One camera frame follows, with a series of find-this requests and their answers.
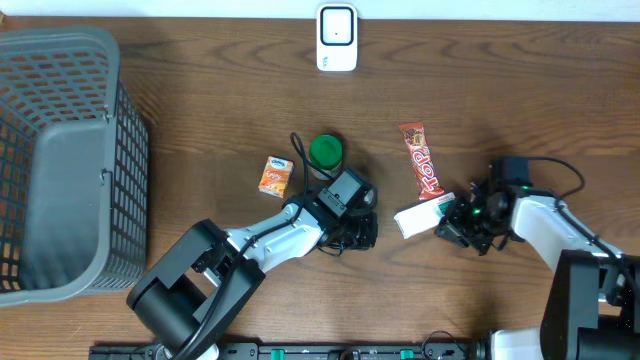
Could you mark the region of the white green box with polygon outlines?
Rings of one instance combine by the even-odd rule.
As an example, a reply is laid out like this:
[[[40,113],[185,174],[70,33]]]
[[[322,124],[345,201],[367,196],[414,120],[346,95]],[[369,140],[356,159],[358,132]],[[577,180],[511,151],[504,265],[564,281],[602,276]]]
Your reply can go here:
[[[436,227],[454,200],[454,193],[449,192],[396,213],[394,220],[403,238],[408,239]]]

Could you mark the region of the orange Top chocolate bar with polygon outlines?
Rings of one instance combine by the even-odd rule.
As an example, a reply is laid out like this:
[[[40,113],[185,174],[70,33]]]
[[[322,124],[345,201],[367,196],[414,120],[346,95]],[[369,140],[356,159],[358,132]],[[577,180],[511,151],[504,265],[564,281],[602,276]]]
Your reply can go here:
[[[421,122],[401,124],[399,130],[408,149],[417,184],[420,187],[419,199],[426,201],[443,195],[445,191],[436,175],[424,124]]]

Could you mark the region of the green lid jar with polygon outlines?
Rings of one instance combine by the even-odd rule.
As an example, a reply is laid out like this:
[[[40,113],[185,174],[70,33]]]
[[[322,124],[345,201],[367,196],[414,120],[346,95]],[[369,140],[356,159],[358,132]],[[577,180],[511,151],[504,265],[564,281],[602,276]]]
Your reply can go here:
[[[329,134],[317,136],[311,142],[309,160],[317,167],[317,169],[311,169],[316,178],[320,180],[329,180],[329,176],[335,178],[342,168],[342,142]]]

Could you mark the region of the orange small carton box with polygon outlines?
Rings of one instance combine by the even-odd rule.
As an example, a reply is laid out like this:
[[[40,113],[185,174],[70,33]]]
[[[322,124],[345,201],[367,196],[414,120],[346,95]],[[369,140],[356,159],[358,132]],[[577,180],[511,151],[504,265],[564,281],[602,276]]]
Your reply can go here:
[[[264,167],[258,190],[278,198],[283,198],[294,172],[291,160],[269,156]]]

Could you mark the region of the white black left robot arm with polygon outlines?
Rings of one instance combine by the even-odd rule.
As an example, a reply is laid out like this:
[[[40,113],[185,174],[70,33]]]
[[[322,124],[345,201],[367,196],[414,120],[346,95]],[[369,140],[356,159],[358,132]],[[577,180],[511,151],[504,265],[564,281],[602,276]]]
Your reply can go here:
[[[172,358],[211,357],[267,272],[314,250],[374,247],[376,199],[373,190],[343,197],[322,189],[247,227],[222,230],[204,219],[137,282],[127,304]]]

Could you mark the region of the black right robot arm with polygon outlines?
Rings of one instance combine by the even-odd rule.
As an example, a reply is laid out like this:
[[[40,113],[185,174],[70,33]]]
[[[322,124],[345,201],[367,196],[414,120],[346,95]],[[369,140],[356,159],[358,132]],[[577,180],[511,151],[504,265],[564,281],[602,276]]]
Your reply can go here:
[[[553,281],[537,327],[498,330],[472,359],[636,359],[639,259],[586,228],[550,192],[528,187],[456,198],[438,237],[485,254],[495,238],[529,244]]]

